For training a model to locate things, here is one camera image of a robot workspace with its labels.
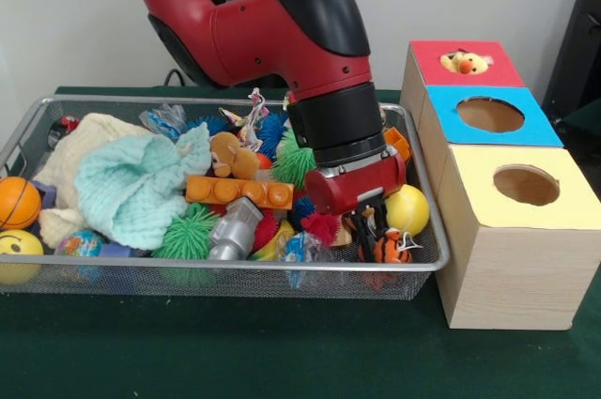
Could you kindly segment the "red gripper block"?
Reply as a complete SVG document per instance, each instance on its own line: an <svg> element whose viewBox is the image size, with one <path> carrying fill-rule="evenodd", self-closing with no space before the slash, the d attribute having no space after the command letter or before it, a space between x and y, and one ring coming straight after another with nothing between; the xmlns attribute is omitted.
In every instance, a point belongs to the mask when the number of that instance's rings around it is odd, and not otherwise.
<svg viewBox="0 0 601 399"><path fill-rule="evenodd" d="M406 164L394 148L386 148L363 160L315 169L305 176L305 189L317 211L343 215L354 210L352 222L365 261L374 260L369 237L369 218L373 209L357 206L375 198L374 235L383 236L388 229L384 198L397 192L405 183Z"/></svg>

